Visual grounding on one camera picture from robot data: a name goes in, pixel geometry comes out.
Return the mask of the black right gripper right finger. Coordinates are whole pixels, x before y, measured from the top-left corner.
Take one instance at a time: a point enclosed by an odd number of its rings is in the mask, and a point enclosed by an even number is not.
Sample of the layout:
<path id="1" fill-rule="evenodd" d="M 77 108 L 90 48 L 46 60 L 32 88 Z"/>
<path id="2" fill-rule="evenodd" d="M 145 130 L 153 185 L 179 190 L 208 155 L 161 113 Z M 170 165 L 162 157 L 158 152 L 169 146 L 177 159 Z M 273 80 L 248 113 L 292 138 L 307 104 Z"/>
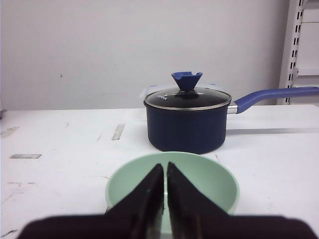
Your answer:
<path id="1" fill-rule="evenodd" d="M 175 239 L 315 239 L 308 224 L 282 216 L 231 216 L 204 196 L 172 162 L 167 202 Z"/>

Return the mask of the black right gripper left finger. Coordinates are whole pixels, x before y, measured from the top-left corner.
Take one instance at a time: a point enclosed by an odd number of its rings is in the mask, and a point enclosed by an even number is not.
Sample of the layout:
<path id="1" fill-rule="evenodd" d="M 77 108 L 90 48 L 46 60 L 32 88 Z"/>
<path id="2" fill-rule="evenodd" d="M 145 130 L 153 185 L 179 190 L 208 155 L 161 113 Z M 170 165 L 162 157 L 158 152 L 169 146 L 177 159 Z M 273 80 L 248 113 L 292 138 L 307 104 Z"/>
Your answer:
<path id="1" fill-rule="evenodd" d="M 156 164 L 135 189 L 103 215 L 57 216 L 27 224 L 20 239 L 158 239 L 163 167 Z"/>

